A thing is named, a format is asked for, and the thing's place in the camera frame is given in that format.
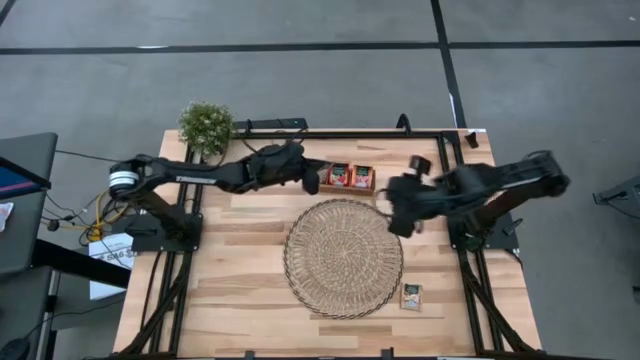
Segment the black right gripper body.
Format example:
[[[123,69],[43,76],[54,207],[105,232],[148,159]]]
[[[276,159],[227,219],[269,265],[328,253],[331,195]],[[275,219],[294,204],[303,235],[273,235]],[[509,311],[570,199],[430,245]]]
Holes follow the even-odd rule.
[[[424,184],[421,176],[413,173],[390,177],[386,199],[392,207],[388,230],[404,238],[412,236],[419,220],[447,214],[453,204],[444,190]]]

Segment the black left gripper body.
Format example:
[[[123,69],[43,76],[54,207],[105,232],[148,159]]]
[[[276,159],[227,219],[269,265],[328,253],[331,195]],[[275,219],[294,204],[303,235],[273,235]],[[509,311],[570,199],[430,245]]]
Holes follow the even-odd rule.
[[[284,186],[287,182],[301,181],[302,189],[310,195],[315,195],[319,192],[320,179],[313,168],[307,166],[304,159],[287,162],[265,160],[259,165],[250,167],[252,180],[249,182],[249,188],[257,191],[264,187]]]

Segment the red strawberry tea bag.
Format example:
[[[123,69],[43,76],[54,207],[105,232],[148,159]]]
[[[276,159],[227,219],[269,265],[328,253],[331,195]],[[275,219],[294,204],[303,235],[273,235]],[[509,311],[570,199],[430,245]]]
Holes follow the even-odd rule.
[[[327,184],[332,186],[345,187],[350,183],[350,166],[345,163],[334,163],[331,165]]]

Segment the orange tea bag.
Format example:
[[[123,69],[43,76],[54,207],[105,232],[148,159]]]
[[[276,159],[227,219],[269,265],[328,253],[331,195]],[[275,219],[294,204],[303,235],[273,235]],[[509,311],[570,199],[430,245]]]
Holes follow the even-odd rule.
[[[375,171],[372,167],[354,165],[351,171],[350,185],[354,188],[371,189],[374,183]]]

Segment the beige vanilla cinnamon tea bag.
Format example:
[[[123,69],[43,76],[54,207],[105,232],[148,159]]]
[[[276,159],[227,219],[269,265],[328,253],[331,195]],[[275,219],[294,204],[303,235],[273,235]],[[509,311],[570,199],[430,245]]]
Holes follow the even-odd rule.
[[[404,283],[400,296],[400,308],[403,310],[422,311],[422,286]]]

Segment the wooden tea organiser box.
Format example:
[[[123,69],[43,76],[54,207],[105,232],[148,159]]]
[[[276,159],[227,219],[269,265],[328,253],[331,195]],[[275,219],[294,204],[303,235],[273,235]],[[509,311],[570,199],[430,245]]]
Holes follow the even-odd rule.
[[[345,163],[345,164],[348,164],[350,166],[350,181],[351,181],[351,177],[352,177],[351,171],[354,164],[349,164],[349,163]],[[320,179],[320,186],[319,186],[320,192],[332,193],[332,194],[355,195],[355,196],[373,196],[376,191],[376,171],[373,178],[374,180],[373,187],[371,189],[354,188],[350,185],[350,183],[348,186],[345,186],[345,187],[328,185],[327,184],[328,172],[329,170],[324,174],[318,174]]]

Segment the round woven straw placemat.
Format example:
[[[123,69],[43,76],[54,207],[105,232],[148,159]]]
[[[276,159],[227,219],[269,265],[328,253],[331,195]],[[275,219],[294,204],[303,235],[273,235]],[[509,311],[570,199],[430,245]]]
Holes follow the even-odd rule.
[[[395,295],[404,269],[398,236],[386,214],[352,199],[331,199],[305,210],[286,236],[287,283],[311,312],[331,319],[374,313]]]

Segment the white paper sheet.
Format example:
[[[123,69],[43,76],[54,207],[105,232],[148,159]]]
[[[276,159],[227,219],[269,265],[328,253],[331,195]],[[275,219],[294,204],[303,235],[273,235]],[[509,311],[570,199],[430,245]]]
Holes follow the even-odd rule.
[[[131,249],[132,242],[133,238],[126,233],[109,235],[102,240],[91,242],[88,246],[89,255],[94,259],[131,270],[135,263],[135,253]],[[89,299],[92,301],[108,298],[124,291],[125,287],[97,281],[89,282]]]

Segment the black desk crossbar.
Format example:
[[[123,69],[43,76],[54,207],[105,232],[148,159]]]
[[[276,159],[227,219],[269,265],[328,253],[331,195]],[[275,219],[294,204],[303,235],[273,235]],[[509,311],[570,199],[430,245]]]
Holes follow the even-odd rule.
[[[32,265],[48,266],[61,273],[121,288],[128,286],[131,275],[126,268],[40,239],[35,241]]]

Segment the grey office desk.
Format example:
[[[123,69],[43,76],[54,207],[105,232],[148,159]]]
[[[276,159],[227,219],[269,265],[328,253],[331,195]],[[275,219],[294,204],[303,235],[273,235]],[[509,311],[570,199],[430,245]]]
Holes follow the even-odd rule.
[[[40,133],[0,139],[0,157],[47,180],[58,136]],[[31,266],[44,206],[43,192],[12,198],[14,208],[0,232],[0,349],[23,339],[36,360],[52,270]]]

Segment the dark blue screen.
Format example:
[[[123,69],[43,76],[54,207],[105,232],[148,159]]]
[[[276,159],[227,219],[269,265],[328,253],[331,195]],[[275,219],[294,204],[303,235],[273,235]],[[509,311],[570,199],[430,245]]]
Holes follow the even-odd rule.
[[[0,200],[38,193],[50,188],[49,180],[0,157]]]

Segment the black computer mouse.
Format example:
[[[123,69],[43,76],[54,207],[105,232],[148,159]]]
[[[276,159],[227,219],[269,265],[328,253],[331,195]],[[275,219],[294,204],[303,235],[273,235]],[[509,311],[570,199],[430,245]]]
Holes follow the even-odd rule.
[[[0,349],[0,360],[26,360],[30,353],[30,343],[24,338],[8,341]]]

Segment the black aluminium table frame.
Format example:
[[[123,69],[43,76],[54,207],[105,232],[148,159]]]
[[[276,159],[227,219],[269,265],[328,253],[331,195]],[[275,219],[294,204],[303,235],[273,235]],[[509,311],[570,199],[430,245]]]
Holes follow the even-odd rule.
[[[401,130],[311,130],[305,156],[373,166],[377,188],[405,171],[419,154],[441,173],[435,139],[407,137]],[[346,194],[307,196],[300,184],[274,186],[245,195],[205,187],[187,190],[187,211],[204,217],[200,248],[194,253],[186,289],[178,358],[398,357],[475,355],[457,254],[449,245],[446,220],[425,224],[403,239],[404,282],[423,286],[422,311],[400,309],[398,294],[380,310],[359,319],[335,320],[312,313],[290,290],[284,275],[283,245],[294,221],[317,202]],[[530,346],[542,348],[523,271],[502,250],[486,250],[494,299],[510,325]],[[113,351],[127,347],[140,331],[155,257],[140,254],[131,273]]]

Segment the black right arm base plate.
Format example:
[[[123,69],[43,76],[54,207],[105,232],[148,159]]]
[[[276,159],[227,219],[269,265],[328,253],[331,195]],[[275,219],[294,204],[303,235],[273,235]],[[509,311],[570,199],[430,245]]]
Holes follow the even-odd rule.
[[[469,252],[477,252],[480,249],[517,249],[519,242],[516,230],[511,236],[505,236],[502,232],[502,229],[514,220],[516,219],[507,213],[499,217],[489,230],[473,234],[461,217],[447,218],[450,245],[454,249],[464,249]]]

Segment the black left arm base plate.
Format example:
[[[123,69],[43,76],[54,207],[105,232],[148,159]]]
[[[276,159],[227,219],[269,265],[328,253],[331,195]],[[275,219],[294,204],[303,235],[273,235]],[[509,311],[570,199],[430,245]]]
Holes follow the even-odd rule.
[[[126,233],[133,238],[134,252],[194,252],[199,248],[203,227],[201,214],[188,214],[185,227],[163,224],[156,217],[143,214],[116,221],[114,233]]]

